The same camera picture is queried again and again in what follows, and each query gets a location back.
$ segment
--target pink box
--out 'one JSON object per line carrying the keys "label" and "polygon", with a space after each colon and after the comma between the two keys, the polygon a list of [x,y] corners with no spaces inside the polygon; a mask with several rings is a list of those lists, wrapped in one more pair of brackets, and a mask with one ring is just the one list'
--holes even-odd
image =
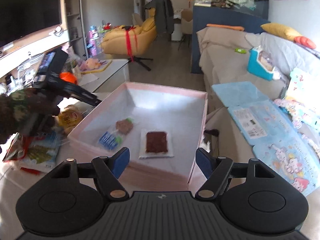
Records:
{"label": "pink box", "polygon": [[[98,144],[116,121],[132,118],[134,127],[121,147],[130,149],[130,163],[120,181],[151,191],[188,190],[195,152],[204,132],[207,93],[127,82],[100,103],[68,135],[73,148],[92,158],[112,156]],[[141,130],[171,134],[173,158],[139,159]]]}

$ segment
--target gray floor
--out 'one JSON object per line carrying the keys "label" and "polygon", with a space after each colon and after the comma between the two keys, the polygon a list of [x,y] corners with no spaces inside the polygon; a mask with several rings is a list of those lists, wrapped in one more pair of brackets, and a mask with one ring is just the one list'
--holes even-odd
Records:
{"label": "gray floor", "polygon": [[183,43],[179,51],[178,46],[178,42],[157,38],[143,55],[154,59],[143,61],[152,70],[130,63],[130,81],[205,91],[203,75],[190,73],[191,45],[188,48],[188,44]]}

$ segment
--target black tv screen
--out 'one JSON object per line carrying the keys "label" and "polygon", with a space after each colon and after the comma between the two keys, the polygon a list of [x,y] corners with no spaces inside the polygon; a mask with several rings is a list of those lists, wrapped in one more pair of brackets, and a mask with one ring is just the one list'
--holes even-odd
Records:
{"label": "black tv screen", "polygon": [[0,0],[0,47],[58,24],[60,0]]}

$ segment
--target white label sticker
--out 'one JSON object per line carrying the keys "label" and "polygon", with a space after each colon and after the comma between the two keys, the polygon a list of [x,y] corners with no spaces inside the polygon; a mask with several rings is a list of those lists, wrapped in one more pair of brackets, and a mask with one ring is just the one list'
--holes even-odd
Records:
{"label": "white label sticker", "polygon": [[253,117],[250,109],[238,109],[233,111],[234,115],[238,118],[241,126],[246,131],[251,139],[257,139],[267,136],[264,129]]}

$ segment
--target yellow leather recliner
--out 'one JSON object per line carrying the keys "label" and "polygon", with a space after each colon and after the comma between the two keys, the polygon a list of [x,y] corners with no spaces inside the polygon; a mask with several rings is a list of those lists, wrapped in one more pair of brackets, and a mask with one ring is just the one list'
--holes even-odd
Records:
{"label": "yellow leather recliner", "polygon": [[[137,62],[148,71],[151,69],[145,65],[141,60],[153,60],[151,58],[141,58],[138,56],[143,55],[149,48],[151,43],[157,36],[155,25],[155,9],[149,10],[150,17],[146,19],[141,26],[136,25],[134,29],[129,31],[131,50],[133,55],[133,61]],[[106,54],[120,54],[127,55],[127,39],[126,30],[122,27],[111,30],[103,37],[101,47]]]}

